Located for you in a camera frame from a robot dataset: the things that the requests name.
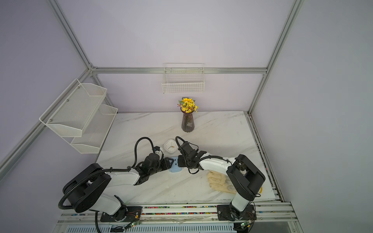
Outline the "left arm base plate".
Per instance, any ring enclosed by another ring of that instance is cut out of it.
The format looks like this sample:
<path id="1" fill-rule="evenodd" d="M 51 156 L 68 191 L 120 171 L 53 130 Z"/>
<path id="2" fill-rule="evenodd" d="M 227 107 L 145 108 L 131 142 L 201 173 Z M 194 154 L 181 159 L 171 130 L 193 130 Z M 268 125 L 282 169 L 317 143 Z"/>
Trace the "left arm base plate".
<path id="1" fill-rule="evenodd" d="M 140 218 L 142 206 L 123 206 L 113 215 L 103 213 L 100 222 L 132 222 Z"/>

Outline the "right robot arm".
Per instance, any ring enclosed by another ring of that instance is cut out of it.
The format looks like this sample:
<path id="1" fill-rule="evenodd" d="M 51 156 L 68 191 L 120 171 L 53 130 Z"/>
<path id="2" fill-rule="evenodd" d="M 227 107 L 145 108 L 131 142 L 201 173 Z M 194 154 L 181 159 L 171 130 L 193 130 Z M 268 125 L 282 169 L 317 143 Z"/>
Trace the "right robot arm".
<path id="1" fill-rule="evenodd" d="M 207 170 L 213 174 L 214 179 L 219 179 L 220 188 L 227 188 L 227 179 L 236 191 L 229 208 L 232 212 L 243 213 L 249 204 L 259 197 L 259 191 L 266 181 L 265 175 L 245 155 L 240 154 L 236 158 L 225 158 L 211 155 L 206 151 L 194 149 L 193 144 L 176 138 L 176 144 L 181 155 L 179 166 L 189 170 Z"/>

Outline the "light blue alarm clock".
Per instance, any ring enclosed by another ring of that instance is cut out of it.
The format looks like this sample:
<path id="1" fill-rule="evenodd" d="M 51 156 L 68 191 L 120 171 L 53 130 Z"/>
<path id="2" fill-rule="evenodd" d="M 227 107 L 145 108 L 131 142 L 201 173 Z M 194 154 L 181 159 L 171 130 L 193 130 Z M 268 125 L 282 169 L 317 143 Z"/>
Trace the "light blue alarm clock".
<path id="1" fill-rule="evenodd" d="M 181 172 L 183 170 L 183 168 L 179 167 L 178 156 L 172 157 L 172 159 L 173 159 L 173 163 L 172 163 L 171 167 L 169 168 L 169 172 L 170 173 Z"/>

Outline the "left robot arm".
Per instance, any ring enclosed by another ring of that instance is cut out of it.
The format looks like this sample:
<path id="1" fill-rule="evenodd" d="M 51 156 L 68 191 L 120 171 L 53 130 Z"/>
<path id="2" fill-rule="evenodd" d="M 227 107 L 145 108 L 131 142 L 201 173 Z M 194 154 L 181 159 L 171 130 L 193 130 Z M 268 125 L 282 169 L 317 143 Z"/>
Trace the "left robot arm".
<path id="1" fill-rule="evenodd" d="M 64 196 L 58 203 L 62 210 L 73 209 L 77 213 L 87 210 L 114 215 L 125 212 L 126 204 L 117 195 L 105 190 L 115 186 L 136 186 L 148 181 L 150 176 L 172 167 L 174 159 L 149 154 L 145 161 L 126 169 L 104 169 L 99 164 L 89 165 L 63 188 Z"/>

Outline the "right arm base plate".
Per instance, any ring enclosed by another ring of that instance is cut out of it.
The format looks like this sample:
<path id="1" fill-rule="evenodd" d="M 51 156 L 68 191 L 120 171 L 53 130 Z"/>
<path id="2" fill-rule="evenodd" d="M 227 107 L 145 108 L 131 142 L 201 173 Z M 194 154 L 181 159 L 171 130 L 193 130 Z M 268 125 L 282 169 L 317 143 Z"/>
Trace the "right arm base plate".
<path id="1" fill-rule="evenodd" d="M 219 221 L 256 220 L 256 212 L 253 205 L 247 205 L 243 211 L 239 211 L 232 205 L 218 205 L 217 216 Z"/>

